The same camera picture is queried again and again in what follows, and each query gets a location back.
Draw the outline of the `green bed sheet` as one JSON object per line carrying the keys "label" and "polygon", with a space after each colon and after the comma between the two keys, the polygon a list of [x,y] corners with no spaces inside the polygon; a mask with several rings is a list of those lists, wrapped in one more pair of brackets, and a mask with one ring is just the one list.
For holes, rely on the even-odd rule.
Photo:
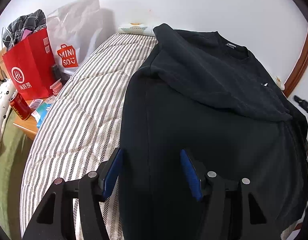
{"label": "green bed sheet", "polygon": [[13,122],[17,115],[10,113],[0,149],[0,226],[10,239],[21,239],[20,189],[27,157],[33,140]]}

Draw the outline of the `red paper shopping bag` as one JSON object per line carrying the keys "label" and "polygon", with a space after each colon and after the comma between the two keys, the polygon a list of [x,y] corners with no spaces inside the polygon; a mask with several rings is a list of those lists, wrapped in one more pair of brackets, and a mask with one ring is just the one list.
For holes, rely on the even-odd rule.
{"label": "red paper shopping bag", "polygon": [[48,98],[56,80],[47,30],[40,29],[7,51],[2,59],[16,90],[25,100]]}

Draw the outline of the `black white checked cloth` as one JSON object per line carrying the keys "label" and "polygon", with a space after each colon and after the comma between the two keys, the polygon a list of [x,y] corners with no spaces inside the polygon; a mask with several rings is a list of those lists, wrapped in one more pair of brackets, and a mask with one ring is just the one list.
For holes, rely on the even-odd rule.
{"label": "black white checked cloth", "polygon": [[38,9],[31,14],[18,17],[4,28],[2,42],[8,51],[21,41],[26,30],[35,33],[45,27],[46,16],[41,9]]}

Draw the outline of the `striped quilted mattress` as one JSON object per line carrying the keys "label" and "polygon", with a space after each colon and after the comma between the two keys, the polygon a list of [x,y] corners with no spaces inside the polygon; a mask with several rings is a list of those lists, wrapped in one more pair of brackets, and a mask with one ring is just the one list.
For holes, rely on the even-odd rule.
{"label": "striped quilted mattress", "polygon": [[125,92],[147,59],[153,36],[114,34],[75,71],[48,110],[33,141],[20,192],[26,227],[56,178],[82,178],[119,146]]}

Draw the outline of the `pink small container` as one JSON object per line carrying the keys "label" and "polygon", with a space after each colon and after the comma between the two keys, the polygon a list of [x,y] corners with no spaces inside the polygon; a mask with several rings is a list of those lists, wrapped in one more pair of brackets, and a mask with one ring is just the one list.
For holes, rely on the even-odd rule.
{"label": "pink small container", "polygon": [[50,89],[52,90],[52,93],[54,96],[57,96],[61,89],[63,88],[61,79],[58,79],[54,84],[50,86]]}

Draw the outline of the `black sweatshirt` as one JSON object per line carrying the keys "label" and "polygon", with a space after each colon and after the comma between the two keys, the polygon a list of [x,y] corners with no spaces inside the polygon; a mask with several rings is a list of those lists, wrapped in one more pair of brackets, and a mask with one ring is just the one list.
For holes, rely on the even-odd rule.
{"label": "black sweatshirt", "polygon": [[[125,239],[280,239],[308,199],[307,120],[246,48],[161,24],[122,112]],[[185,150],[201,180],[191,194]]]}

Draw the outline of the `wooden bedside table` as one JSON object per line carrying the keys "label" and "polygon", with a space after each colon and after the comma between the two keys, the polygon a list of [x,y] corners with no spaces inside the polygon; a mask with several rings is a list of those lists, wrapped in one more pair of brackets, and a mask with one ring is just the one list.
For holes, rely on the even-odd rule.
{"label": "wooden bedside table", "polygon": [[[3,62],[2,56],[6,53],[6,48],[2,48],[0,51],[0,80],[10,79],[10,75],[6,69],[6,66]],[[13,121],[14,126],[18,127],[27,137],[31,140],[35,139],[35,136],[38,133],[37,122],[33,116],[30,116],[26,120],[21,120],[19,116],[16,116]]]}

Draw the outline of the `white Miniso plastic bag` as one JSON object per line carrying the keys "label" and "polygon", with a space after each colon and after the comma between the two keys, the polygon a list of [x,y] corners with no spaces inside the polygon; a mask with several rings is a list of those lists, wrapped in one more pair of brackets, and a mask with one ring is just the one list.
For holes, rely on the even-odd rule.
{"label": "white Miniso plastic bag", "polygon": [[76,0],[46,17],[55,63],[62,74],[72,76],[101,44],[103,31],[99,0]]}

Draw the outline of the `red drink can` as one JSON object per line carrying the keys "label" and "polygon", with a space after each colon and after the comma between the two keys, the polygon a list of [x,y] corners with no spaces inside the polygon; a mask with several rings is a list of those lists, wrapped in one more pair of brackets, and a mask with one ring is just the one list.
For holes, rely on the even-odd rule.
{"label": "red drink can", "polygon": [[30,107],[17,90],[12,94],[10,98],[10,106],[19,116],[19,118],[21,118],[21,120],[27,120],[31,115]]}

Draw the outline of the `blue tissue pack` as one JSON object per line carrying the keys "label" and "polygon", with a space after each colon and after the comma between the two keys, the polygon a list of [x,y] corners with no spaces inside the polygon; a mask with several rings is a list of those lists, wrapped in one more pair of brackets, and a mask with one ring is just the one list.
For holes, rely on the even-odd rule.
{"label": "blue tissue pack", "polygon": [[43,102],[31,115],[34,117],[34,119],[36,120],[37,124],[36,127],[40,128],[42,125],[42,122],[44,120],[44,118],[47,115],[48,110],[51,107],[51,103],[45,103]]}

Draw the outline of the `white duck-print pad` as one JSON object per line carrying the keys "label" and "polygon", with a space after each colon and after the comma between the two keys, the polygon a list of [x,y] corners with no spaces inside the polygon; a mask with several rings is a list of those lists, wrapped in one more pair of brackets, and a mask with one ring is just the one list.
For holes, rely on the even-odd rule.
{"label": "white duck-print pad", "polygon": [[153,31],[155,26],[142,24],[142,23],[127,23],[122,24],[117,29],[119,34],[132,34],[132,35],[143,35],[143,36],[153,36],[155,33]]}

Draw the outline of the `brown wooden door frame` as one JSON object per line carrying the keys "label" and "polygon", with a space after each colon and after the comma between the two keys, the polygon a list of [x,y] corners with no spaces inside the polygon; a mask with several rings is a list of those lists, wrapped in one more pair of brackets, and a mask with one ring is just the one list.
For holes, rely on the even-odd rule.
{"label": "brown wooden door frame", "polygon": [[307,67],[308,67],[308,31],[300,57],[284,84],[285,85],[284,94],[287,98],[292,94],[293,90],[298,85]]}

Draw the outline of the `white black-patterned pillow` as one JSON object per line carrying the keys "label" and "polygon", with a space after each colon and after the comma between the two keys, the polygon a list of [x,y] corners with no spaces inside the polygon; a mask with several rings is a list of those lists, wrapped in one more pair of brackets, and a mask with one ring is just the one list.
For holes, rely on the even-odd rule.
{"label": "white black-patterned pillow", "polygon": [[15,86],[11,79],[0,82],[0,148],[7,119],[11,112],[10,98],[15,92]]}

